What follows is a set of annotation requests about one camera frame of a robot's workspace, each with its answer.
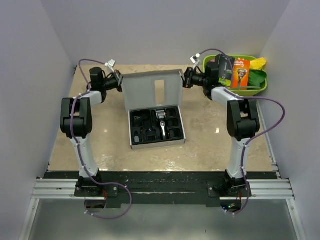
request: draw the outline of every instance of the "green cloth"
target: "green cloth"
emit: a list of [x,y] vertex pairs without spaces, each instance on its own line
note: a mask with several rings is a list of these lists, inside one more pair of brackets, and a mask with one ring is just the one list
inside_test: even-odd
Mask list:
[[267,79],[267,73],[261,70],[250,69],[248,86],[261,87]]

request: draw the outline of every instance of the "yellow cloth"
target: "yellow cloth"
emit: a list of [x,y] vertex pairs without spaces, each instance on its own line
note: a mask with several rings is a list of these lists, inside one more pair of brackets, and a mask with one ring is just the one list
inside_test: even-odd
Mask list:
[[250,61],[250,69],[262,70],[263,66],[266,65],[267,61],[260,57],[258,59]]

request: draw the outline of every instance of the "gray wall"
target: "gray wall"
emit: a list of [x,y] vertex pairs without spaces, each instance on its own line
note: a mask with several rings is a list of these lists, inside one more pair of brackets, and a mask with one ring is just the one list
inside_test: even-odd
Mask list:
[[258,55],[289,0],[41,0],[64,49],[119,64],[190,64],[208,48]]
[[[280,100],[287,115],[270,133],[282,177],[290,177],[309,240],[320,236],[320,2],[291,0],[267,42],[266,96]],[[280,110],[263,103],[265,121]]]
[[0,1],[0,239],[16,240],[72,73],[39,0]]

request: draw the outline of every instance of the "green basket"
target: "green basket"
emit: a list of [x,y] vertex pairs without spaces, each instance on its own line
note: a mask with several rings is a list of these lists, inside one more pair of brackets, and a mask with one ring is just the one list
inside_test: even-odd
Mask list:
[[[240,58],[240,59],[245,59],[245,60],[249,60],[249,61],[256,59],[254,56],[246,56],[246,55],[229,55],[229,56],[234,57],[235,59]],[[210,62],[215,57],[216,57],[216,55],[210,55],[210,56],[206,56],[204,58],[203,72],[205,72],[205,70],[206,70],[207,62]],[[257,95],[258,93],[261,93],[262,91],[266,90],[267,86],[268,86],[267,79],[265,79],[265,82],[262,84],[261,89],[248,89],[248,90],[236,89],[236,90],[232,90],[232,88],[230,88],[230,91],[235,94],[238,94],[240,96],[243,96],[243,97],[249,97],[249,96]]]

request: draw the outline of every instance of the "orange package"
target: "orange package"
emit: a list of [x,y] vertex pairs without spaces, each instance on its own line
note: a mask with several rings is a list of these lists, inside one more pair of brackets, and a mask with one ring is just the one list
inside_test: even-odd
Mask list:
[[239,88],[248,86],[250,71],[250,61],[238,59],[234,62],[233,67],[233,85],[231,88]]

